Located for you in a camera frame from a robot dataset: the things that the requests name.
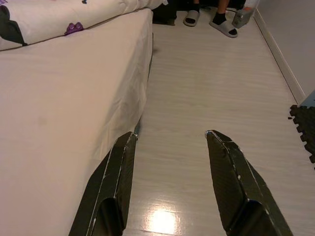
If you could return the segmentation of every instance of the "bed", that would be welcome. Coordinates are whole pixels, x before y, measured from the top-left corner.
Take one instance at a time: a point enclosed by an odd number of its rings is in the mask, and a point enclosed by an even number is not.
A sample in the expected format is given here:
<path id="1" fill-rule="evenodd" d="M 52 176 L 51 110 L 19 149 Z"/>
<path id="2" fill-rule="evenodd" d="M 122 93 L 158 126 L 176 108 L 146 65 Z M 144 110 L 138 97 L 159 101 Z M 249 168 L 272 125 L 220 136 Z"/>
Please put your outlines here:
<path id="1" fill-rule="evenodd" d="M 141 117 L 151 56 L 149 9 L 0 52 L 0 235 L 69 233 L 91 174 Z"/>

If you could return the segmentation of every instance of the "purple pattern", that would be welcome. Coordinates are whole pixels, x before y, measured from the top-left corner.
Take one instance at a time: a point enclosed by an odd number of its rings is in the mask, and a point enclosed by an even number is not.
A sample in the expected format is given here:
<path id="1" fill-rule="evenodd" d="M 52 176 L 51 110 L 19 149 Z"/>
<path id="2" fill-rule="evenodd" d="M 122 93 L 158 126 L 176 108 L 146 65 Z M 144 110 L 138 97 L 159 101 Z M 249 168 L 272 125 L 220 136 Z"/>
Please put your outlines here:
<path id="1" fill-rule="evenodd" d="M 64 34 L 68 35 L 71 33 L 82 31 L 82 30 L 84 30 L 84 28 L 80 22 L 78 22 L 76 24 L 70 23 L 69 26 L 67 27 L 67 31 Z"/>

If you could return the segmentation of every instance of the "person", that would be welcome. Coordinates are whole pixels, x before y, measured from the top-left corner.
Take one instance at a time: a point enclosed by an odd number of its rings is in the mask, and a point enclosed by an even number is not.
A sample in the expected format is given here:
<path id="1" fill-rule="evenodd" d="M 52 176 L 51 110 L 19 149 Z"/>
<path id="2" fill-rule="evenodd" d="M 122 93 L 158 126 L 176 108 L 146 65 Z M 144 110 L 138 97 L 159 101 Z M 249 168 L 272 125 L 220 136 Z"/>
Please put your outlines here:
<path id="1" fill-rule="evenodd" d="M 216 15 L 209 22 L 209 24 L 215 29 L 221 31 L 226 36 L 236 38 L 238 36 L 237 30 L 234 28 L 231 22 L 226 20 L 225 17 L 225 12 L 229 2 L 230 0 L 219 0 Z M 199 11 L 199 0 L 193 0 L 192 4 L 190 5 L 190 10 L 184 19 L 184 24 L 190 27 L 196 26 L 200 15 Z"/>

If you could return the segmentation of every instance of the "white wall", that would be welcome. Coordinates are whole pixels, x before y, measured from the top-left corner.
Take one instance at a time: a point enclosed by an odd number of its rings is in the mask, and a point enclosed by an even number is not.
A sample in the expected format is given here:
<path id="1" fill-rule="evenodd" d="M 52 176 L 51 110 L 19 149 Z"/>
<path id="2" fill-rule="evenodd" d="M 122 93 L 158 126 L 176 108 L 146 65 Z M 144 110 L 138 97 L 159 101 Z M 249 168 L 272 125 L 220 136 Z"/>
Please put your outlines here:
<path id="1" fill-rule="evenodd" d="M 296 83 L 289 81 L 290 72 L 283 71 L 293 95 L 302 103 L 315 90 L 315 0 L 260 0 L 257 17 L 261 17 L 295 77 Z"/>

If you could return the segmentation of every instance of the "wooden floor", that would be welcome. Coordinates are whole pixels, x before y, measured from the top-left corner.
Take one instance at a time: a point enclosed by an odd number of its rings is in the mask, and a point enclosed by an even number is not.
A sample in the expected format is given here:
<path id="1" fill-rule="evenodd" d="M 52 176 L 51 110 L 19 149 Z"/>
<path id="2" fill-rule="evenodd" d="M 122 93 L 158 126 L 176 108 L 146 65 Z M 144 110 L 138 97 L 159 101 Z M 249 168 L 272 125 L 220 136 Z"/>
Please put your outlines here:
<path id="1" fill-rule="evenodd" d="M 257 25 L 231 39 L 208 25 L 154 25 L 148 101 L 125 236 L 223 236 L 204 132 L 230 136 L 263 176 L 295 236 L 315 235 L 315 171 L 295 100 Z"/>

